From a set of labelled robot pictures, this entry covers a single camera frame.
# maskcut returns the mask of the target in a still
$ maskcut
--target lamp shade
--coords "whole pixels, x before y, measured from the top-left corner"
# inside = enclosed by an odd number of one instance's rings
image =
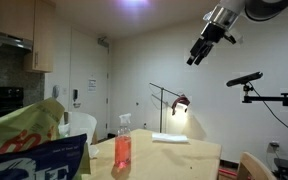
[[[174,101],[174,103],[173,103],[173,105],[172,105],[172,109],[173,109],[173,111],[172,111],[172,115],[175,115],[175,108],[176,108],[176,105],[177,104],[182,104],[182,105],[185,105],[186,106],[186,108],[185,108],[185,112],[187,111],[187,106],[190,104],[191,102],[187,99],[187,97],[183,94],[183,95],[181,95],[180,97],[178,97],[175,101]]]

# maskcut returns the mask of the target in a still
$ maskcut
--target plastic bottle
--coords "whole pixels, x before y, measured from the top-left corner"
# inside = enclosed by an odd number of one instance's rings
[[[131,130],[128,128],[131,114],[124,114],[119,116],[121,119],[121,126],[115,137],[115,166],[119,168],[126,167],[131,163]]]

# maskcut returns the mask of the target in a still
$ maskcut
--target range hood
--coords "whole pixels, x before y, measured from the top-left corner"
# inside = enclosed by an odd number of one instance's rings
[[[19,39],[0,33],[0,46],[13,46],[31,52],[33,49],[33,42],[27,39]]]

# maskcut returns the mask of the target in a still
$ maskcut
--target wooden table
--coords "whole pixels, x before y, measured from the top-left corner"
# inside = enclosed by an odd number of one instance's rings
[[[114,139],[97,144],[100,152],[91,159],[91,175],[83,179],[217,179],[221,146],[189,139],[189,143],[153,142],[152,132],[131,132],[132,162],[114,166]]]

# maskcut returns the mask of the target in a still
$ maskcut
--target white door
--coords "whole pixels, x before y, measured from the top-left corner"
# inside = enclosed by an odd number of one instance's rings
[[[107,73],[108,50],[96,38],[72,29],[69,110],[95,117],[99,140],[107,137]],[[75,102],[74,90],[78,91]]]

